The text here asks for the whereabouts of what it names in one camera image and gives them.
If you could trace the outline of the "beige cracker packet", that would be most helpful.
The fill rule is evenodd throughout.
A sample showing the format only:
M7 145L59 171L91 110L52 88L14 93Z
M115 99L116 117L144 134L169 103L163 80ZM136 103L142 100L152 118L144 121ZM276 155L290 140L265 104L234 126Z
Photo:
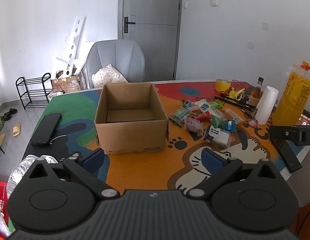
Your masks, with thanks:
M237 124L237 125L241 125L244 123L244 120L239 115L237 115L234 111L232 111L231 109L225 108L223 110L223 112L229 121L234 121L235 124Z

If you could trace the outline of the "purple snack packet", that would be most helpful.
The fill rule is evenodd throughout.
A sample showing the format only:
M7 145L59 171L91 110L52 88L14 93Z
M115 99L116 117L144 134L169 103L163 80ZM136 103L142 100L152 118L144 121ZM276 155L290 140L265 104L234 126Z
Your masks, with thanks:
M184 123L183 128L185 130L188 130L189 132L198 133L202 131L202 123L198 120L185 117L183 123Z

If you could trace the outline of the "green clear biscuit packet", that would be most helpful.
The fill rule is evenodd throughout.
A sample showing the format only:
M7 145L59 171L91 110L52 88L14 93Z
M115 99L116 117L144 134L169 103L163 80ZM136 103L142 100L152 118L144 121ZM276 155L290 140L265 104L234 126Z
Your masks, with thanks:
M183 126L184 119L191 114L191 111L184 106L179 107L176 111L168 116L168 119L178 127Z

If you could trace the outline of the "white paper towel roll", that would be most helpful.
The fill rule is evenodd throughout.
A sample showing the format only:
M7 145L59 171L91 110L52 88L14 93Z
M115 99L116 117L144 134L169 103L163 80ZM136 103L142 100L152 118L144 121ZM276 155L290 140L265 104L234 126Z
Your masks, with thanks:
M267 86L258 105L255 119L259 125L265 125L271 115L273 107L276 103L279 90L274 87Z

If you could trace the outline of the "red bag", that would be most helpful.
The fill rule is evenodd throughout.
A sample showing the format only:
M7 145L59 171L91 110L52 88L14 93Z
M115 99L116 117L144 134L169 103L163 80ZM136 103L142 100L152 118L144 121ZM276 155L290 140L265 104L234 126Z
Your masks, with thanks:
M0 239L6 239L11 234L9 230L7 202L7 184L0 181Z

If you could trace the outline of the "colourful cartoon table mat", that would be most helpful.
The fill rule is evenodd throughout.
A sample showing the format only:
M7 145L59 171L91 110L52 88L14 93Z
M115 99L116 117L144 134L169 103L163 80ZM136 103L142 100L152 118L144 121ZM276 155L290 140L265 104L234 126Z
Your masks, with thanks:
M176 126L168 115L183 100L212 101L213 82L112 84L105 92L83 90L57 96L44 113L62 118L45 145L28 145L25 155L50 155L57 161L78 154L105 152L98 178L120 192L126 189L180 189L184 192L211 176L206 147L218 155L254 164L268 158L289 178L285 164L269 139L269 126L237 127L229 148L204 141Z

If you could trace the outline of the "blue candy packet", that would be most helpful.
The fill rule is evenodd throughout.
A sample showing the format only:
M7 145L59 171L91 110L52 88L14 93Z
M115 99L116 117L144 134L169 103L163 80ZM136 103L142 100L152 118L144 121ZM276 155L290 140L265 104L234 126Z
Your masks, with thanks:
M224 130L227 132L236 132L236 122L234 120L226 122Z

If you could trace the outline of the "beige slipper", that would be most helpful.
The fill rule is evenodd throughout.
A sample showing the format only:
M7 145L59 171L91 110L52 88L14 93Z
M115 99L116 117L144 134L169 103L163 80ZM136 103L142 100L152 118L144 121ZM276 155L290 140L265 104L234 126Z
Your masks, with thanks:
M5 134L3 133L0 135L0 146L2 146L4 139L5 139Z
M18 136L21 132L21 125L20 124L16 124L13 128L12 128L12 135L14 137Z

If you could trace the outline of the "black sandals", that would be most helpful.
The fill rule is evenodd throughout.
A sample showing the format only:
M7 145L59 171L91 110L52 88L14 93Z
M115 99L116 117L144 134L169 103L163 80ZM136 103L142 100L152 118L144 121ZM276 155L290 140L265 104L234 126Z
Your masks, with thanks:
M17 109L15 108L11 108L9 109L9 111L7 111L6 113L4 113L4 115L1 117L2 121L8 121L11 119L11 117L16 114L18 112Z

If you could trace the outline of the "red snack packet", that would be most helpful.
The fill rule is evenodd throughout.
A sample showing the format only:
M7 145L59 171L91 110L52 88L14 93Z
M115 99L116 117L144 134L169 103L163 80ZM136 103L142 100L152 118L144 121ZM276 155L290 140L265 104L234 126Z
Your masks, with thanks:
M209 112L204 112L201 114L194 115L192 118L197 120L197 121L203 122L205 120L210 120L211 114Z

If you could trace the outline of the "open cardboard box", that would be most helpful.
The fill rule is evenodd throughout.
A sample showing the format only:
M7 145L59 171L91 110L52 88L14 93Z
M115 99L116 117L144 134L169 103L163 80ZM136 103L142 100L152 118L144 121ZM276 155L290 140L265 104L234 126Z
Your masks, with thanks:
M161 151L169 120L152 83L108 83L95 115L96 142L106 154Z

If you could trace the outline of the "black shoe rack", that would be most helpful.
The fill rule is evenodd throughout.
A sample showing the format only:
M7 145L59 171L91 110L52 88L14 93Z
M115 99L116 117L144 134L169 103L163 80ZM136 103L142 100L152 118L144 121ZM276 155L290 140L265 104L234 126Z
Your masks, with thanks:
M26 79L19 77L15 86L21 105L26 109L44 109L49 103L49 94L52 91L51 74L45 73L41 77Z

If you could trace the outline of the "white dotted pillow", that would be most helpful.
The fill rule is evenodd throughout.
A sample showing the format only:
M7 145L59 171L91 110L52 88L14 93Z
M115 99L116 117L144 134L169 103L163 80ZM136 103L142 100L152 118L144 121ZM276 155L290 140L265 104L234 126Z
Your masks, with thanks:
M91 80L94 88L103 88L107 83L128 82L127 79L112 66L112 64L109 64L106 67L99 69L95 74L92 74Z

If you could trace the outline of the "white perforated board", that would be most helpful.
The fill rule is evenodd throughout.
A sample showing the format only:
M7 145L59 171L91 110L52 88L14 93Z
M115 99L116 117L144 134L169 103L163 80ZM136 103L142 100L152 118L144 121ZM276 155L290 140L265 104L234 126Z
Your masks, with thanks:
M64 60L66 64L62 70L58 70L56 73L56 78L67 78L70 77L73 73L75 67L75 58L77 54L77 49L79 45L79 40L82 34L83 25L85 23L85 16L77 15L73 23L70 34L66 37L66 56Z

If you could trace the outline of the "grey door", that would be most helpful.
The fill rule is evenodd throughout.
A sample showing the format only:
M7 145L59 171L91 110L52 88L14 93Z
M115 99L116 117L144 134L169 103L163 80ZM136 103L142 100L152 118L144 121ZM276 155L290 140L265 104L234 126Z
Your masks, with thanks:
M145 58L145 81L176 77L181 0L118 0L118 38L135 40ZM124 17L135 32L124 34Z

